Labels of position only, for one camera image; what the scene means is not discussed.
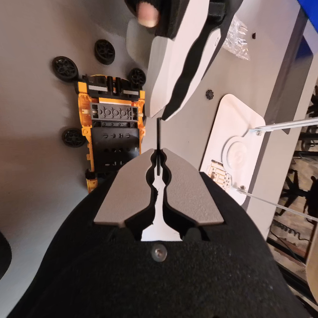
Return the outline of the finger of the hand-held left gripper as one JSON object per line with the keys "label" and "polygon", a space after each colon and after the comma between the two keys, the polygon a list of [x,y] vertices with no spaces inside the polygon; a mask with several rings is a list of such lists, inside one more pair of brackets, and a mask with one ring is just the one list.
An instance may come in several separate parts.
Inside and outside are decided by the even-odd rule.
{"label": "finger of the hand-held left gripper", "polygon": [[153,39],[145,84],[145,115],[154,117],[170,101],[186,57],[208,15],[209,0],[190,0],[177,35]]}
{"label": "finger of the hand-held left gripper", "polygon": [[172,97],[162,114],[163,121],[168,121],[177,114],[193,95],[204,76],[220,39],[221,31],[217,28],[209,34],[201,34],[191,47],[184,69],[173,89]]}

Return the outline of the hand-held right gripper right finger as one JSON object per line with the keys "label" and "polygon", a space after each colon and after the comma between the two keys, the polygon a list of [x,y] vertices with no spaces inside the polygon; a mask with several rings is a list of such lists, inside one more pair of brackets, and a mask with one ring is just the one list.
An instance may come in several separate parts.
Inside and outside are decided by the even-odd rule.
{"label": "hand-held right gripper right finger", "polygon": [[224,219],[200,173],[167,148],[161,150],[161,166],[165,223],[182,240],[209,240],[205,230],[223,224]]}

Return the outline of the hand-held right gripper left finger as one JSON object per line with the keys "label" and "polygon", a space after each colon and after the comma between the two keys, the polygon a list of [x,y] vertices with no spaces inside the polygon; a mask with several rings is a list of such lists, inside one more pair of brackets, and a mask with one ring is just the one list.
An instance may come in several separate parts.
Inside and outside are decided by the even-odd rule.
{"label": "hand-held right gripper left finger", "polygon": [[149,149],[118,171],[94,218],[95,224],[128,228],[136,240],[141,240],[143,230],[155,217],[156,154],[155,149]]}

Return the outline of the clear plastic parts bag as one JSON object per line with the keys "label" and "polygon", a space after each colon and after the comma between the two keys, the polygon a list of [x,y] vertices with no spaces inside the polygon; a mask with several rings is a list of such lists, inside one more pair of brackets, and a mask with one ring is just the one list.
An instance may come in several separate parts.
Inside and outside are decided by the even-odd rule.
{"label": "clear plastic parts bag", "polygon": [[222,48],[242,60],[250,60],[248,50],[248,28],[234,15]]}

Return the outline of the yellow lego car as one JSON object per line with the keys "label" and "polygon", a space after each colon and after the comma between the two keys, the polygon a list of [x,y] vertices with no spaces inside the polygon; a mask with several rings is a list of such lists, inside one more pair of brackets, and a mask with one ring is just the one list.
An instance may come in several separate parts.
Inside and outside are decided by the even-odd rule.
{"label": "yellow lego car", "polygon": [[101,180],[141,154],[145,92],[128,79],[83,75],[75,82],[82,135],[90,167],[88,192]]}

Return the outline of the black lego rod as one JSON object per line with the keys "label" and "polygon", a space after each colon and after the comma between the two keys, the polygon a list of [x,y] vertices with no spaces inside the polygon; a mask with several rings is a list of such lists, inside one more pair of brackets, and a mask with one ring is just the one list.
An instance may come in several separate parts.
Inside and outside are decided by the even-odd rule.
{"label": "black lego rod", "polygon": [[161,175],[161,117],[157,118],[157,176]]}

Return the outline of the lego sticker sheet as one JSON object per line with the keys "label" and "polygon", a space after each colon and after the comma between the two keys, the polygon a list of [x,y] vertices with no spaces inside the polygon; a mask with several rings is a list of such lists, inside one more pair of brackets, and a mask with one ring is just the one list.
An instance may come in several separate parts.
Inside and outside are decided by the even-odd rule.
{"label": "lego sticker sheet", "polygon": [[232,176],[225,171],[222,163],[211,160],[206,173],[224,191],[229,192],[232,186]]}

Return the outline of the person's left hand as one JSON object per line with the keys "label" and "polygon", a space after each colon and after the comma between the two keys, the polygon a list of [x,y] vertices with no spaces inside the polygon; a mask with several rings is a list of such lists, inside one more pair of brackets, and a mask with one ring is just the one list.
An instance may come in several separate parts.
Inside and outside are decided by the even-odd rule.
{"label": "person's left hand", "polygon": [[159,11],[152,4],[144,1],[138,3],[136,13],[138,23],[147,28],[157,26],[160,19]]}

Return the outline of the white metal book stand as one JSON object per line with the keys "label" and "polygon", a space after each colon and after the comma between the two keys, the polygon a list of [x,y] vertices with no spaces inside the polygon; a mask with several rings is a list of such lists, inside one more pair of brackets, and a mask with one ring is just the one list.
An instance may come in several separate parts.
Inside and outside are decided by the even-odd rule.
{"label": "white metal book stand", "polygon": [[222,163],[225,171],[232,176],[228,194],[243,205],[265,133],[315,124],[317,117],[265,125],[262,116],[234,95],[227,94],[220,100],[200,172],[206,173],[211,160]]}

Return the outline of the blue plastic storage bin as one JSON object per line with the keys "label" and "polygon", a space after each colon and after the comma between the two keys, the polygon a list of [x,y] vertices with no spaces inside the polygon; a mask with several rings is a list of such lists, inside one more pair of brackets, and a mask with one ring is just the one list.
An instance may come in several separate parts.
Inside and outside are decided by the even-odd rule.
{"label": "blue plastic storage bin", "polygon": [[318,54],[318,1],[298,0],[301,10],[306,18],[304,38],[314,56]]}

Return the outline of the black office chair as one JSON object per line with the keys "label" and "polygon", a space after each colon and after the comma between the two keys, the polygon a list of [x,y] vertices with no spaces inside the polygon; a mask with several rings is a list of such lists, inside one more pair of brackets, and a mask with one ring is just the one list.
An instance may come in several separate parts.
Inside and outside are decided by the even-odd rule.
{"label": "black office chair", "polygon": [[305,198],[303,212],[307,209],[308,215],[317,217],[318,215],[318,180],[314,176],[311,177],[312,185],[308,191],[302,190],[299,187],[298,172],[294,169],[288,170],[285,182],[288,186],[283,189],[280,198],[287,198],[284,207],[289,208],[298,197]]}

